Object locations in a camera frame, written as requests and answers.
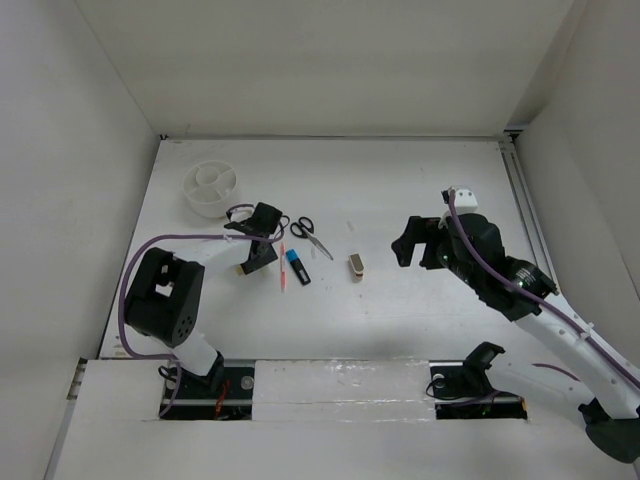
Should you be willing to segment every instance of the scissors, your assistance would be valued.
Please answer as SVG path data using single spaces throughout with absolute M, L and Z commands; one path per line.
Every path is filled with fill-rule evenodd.
M 313 232 L 315 231 L 315 226 L 313 225 L 313 221 L 309 217 L 300 217 L 297 222 L 291 222 L 291 226 L 289 227 L 291 233 L 294 237 L 298 238 L 308 238 L 311 243 L 313 243 L 318 250 L 324 253 L 329 260 L 333 260 L 333 256 L 329 253 L 329 250 L 326 249 L 324 245 L 313 236 Z

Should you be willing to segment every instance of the black marker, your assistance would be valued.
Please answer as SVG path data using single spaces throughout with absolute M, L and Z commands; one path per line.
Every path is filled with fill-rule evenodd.
M 293 248 L 287 251 L 287 260 L 289 260 L 293 271 L 296 272 L 296 277 L 298 277 L 300 283 L 302 283 L 302 285 L 309 285 L 311 283 L 309 274 L 304 269 L 304 265 L 302 265 L 302 262 L 298 258 L 298 254 Z

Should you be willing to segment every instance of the white bowl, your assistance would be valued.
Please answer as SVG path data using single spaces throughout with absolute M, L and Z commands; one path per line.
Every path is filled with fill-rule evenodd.
M 213 160 L 189 169 L 182 180 L 182 193 L 191 208 L 207 218 L 224 217 L 229 208 L 240 203 L 235 170 Z

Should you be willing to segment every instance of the purple cable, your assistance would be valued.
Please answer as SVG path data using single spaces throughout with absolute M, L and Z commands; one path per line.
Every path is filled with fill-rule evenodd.
M 555 370 L 556 372 L 564 373 L 567 377 L 579 382 L 580 379 L 576 377 L 573 373 L 566 371 L 564 368 L 556 367 L 555 365 L 551 365 L 549 363 L 532 363 L 534 367 L 538 368 L 548 368 L 550 370 Z
M 131 257 L 127 267 L 122 274 L 122 282 L 120 283 L 120 291 L 118 292 L 118 334 L 120 335 L 120 342 L 122 342 L 122 348 L 124 348 L 125 352 L 129 354 L 131 358 L 137 360 L 169 360 L 173 364 L 176 365 L 176 380 L 175 380 L 175 388 L 173 389 L 173 393 L 171 394 L 171 398 L 169 399 L 169 403 L 167 406 L 160 412 L 160 417 L 164 416 L 173 406 L 173 403 L 176 400 L 176 396 L 178 395 L 178 388 L 180 387 L 180 380 L 182 378 L 182 367 L 178 362 L 178 359 L 170 354 L 170 353 L 160 353 L 154 355 L 143 355 L 135 352 L 131 345 L 129 345 L 129 341 L 126 336 L 125 322 L 124 322 L 124 301 L 127 296 L 127 288 L 129 286 L 129 279 L 131 278 L 131 274 L 133 273 L 133 268 L 136 263 L 146 252 L 151 245 L 154 245 L 162 240 L 251 240 L 256 242 L 265 242 L 265 243 L 275 243 L 278 242 L 284 237 L 284 229 L 281 228 L 278 234 L 269 239 L 264 237 L 253 237 L 251 235 L 204 235 L 204 234 L 195 234 L 195 235 L 176 235 L 176 234 L 167 234 L 167 235 L 158 235 L 157 237 L 153 237 L 150 240 L 147 240 Z
M 447 403 L 447 405 L 451 407 L 468 407 L 470 405 L 475 405 L 479 402 L 484 402 L 486 400 L 493 400 L 495 397 L 498 396 L 499 393 L 500 392 L 498 390 L 494 390 L 489 395 L 486 395 L 484 397 L 472 398 L 471 400 L 465 400 L 464 402 Z
M 508 279 L 506 279 L 505 277 L 500 275 L 497 271 L 495 271 L 493 268 L 491 268 L 491 265 L 489 265 L 487 262 L 484 261 L 484 259 L 480 256 L 480 254 L 476 251 L 476 249 L 473 248 L 473 245 L 471 245 L 471 242 L 467 238 L 467 234 L 464 232 L 464 228 L 462 227 L 462 223 L 460 223 L 460 218 L 458 217 L 458 212 L 456 211 L 455 198 L 456 198 L 456 191 L 454 189 L 449 190 L 449 210 L 451 211 L 451 219 L 453 220 L 453 224 L 455 225 L 456 230 L 458 231 L 458 234 L 460 234 L 460 239 L 462 240 L 462 243 L 464 243 L 464 246 L 467 248 L 467 250 L 469 251 L 471 256 L 476 260 L 476 262 L 478 262 L 478 264 L 489 275 L 491 275 L 493 278 L 498 280 L 504 286 L 515 290 L 520 295 L 522 295 L 522 296 L 528 298 L 529 300 L 539 304 L 541 307 L 544 307 L 546 310 L 548 310 L 551 313 L 553 313 L 560 320 L 563 320 L 564 322 L 566 322 L 573 330 L 576 331 L 576 333 L 578 333 L 578 335 L 580 335 L 582 333 L 586 333 L 580 327 L 580 325 L 578 325 L 576 322 L 574 322 L 562 310 L 560 310 L 559 308 L 557 308 L 557 307 L 551 305 L 550 303 L 544 301 L 542 298 L 534 295 L 533 293 L 526 291 L 524 288 L 521 288 L 520 286 L 516 285 L 515 283 L 509 281 Z M 629 382 L 631 382 L 631 384 L 634 385 L 636 388 L 640 389 L 640 380 L 638 380 L 636 377 L 634 377 L 631 374 L 631 372 L 629 372 L 620 363 L 618 363 L 618 361 L 615 358 L 613 358 L 609 354 L 609 352 L 607 352 L 604 348 L 602 348 L 600 346 L 600 344 L 598 344 L 598 342 L 596 342 L 593 338 L 591 338 L 591 336 L 587 336 L 585 338 L 585 341 L 589 345 L 591 345 L 593 347 L 593 349 L 596 352 L 598 352 L 600 354 L 600 356 L 602 358 L 604 358 L 609 363 L 609 365 L 611 365 L 615 370 L 617 370 L 618 373 L 620 373 L 620 375 L 622 375 L 627 380 L 629 380 Z

